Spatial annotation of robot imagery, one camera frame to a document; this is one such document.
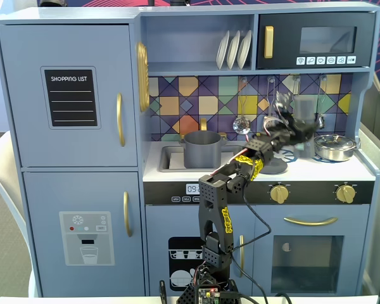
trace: microwave buttons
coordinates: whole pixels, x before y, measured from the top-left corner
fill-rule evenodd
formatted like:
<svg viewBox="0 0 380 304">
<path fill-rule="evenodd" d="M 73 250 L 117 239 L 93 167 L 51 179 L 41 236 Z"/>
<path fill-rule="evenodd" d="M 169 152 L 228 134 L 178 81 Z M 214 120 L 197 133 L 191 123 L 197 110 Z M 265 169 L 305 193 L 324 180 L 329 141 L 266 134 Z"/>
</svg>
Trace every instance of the microwave buttons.
<svg viewBox="0 0 380 304">
<path fill-rule="evenodd" d="M 335 61 L 336 61 L 336 57 L 335 56 L 329 56 L 329 57 L 327 57 L 327 65 L 334 65 Z"/>
<path fill-rule="evenodd" d="M 348 56 L 347 64 L 352 65 L 354 63 L 356 63 L 356 56 Z"/>
<path fill-rule="evenodd" d="M 304 65 L 305 64 L 305 57 L 297 57 L 297 65 Z"/>
<path fill-rule="evenodd" d="M 325 57 L 317 57 L 318 65 L 325 65 Z"/>
<path fill-rule="evenodd" d="M 315 57 L 307 57 L 307 65 L 314 65 Z"/>
<path fill-rule="evenodd" d="M 346 63 L 346 56 L 338 56 L 336 59 L 337 65 L 344 65 Z"/>
</svg>

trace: circuit board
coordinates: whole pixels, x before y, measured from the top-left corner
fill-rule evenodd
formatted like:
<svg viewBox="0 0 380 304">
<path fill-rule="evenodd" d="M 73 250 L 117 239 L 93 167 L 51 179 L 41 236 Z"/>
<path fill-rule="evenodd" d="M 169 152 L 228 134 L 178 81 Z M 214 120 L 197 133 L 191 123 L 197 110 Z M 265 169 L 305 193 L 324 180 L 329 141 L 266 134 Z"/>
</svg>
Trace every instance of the circuit board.
<svg viewBox="0 0 380 304">
<path fill-rule="evenodd" d="M 198 304 L 219 304 L 220 293 L 218 288 L 199 288 Z"/>
</svg>

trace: microwave window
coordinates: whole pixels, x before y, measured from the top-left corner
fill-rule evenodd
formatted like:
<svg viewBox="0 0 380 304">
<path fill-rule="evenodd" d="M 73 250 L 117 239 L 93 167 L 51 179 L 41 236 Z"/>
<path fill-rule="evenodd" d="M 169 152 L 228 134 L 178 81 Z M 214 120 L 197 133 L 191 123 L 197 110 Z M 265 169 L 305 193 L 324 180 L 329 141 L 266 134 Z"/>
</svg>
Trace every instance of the microwave window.
<svg viewBox="0 0 380 304">
<path fill-rule="evenodd" d="M 356 27 L 303 27 L 300 53 L 352 53 Z"/>
</svg>

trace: cabinet door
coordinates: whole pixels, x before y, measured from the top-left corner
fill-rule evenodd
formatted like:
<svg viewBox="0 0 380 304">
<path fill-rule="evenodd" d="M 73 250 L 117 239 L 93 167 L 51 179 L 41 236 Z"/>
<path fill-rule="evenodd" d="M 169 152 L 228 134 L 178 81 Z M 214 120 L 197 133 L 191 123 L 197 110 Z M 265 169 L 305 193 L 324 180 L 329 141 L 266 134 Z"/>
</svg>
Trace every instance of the cabinet door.
<svg viewBox="0 0 380 304">
<path fill-rule="evenodd" d="M 137 165 L 128 25 L 0 25 L 0 40 L 24 167 Z"/>
<path fill-rule="evenodd" d="M 253 238 L 255 219 L 245 206 L 229 205 L 229 214 L 234 229 L 234 245 Z M 149 285 L 151 296 L 159 295 L 159 281 L 167 285 L 168 296 L 180 296 L 191 283 L 194 271 L 202 260 L 198 206 L 147 206 L 146 230 L 148 235 Z M 245 246 L 244 254 L 237 250 L 234 257 L 238 264 L 244 260 L 244 271 L 252 275 L 253 246 Z M 238 290 L 251 294 L 251 282 L 240 276 L 231 264 L 231 279 Z"/>
<path fill-rule="evenodd" d="M 24 173 L 24 178 L 45 297 L 144 296 L 136 173 Z"/>
<path fill-rule="evenodd" d="M 255 208 L 272 228 L 255 242 L 253 266 L 268 295 L 356 295 L 368 205 Z M 257 220 L 255 235 L 265 231 Z"/>
</svg>

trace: gray pot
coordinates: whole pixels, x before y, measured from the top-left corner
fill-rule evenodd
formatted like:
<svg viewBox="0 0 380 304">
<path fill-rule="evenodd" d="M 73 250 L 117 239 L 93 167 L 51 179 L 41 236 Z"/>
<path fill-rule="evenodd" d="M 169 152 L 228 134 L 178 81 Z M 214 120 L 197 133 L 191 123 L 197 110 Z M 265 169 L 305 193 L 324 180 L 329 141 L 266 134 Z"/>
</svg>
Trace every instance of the gray pot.
<svg viewBox="0 0 380 304">
<path fill-rule="evenodd" d="M 344 162 L 353 156 L 356 143 L 351 139 L 337 135 L 321 135 L 314 139 L 315 152 L 321 158 L 334 162 Z"/>
<path fill-rule="evenodd" d="M 225 135 L 213 131 L 195 131 L 184 136 L 184 166 L 188 169 L 219 168 Z"/>
</svg>

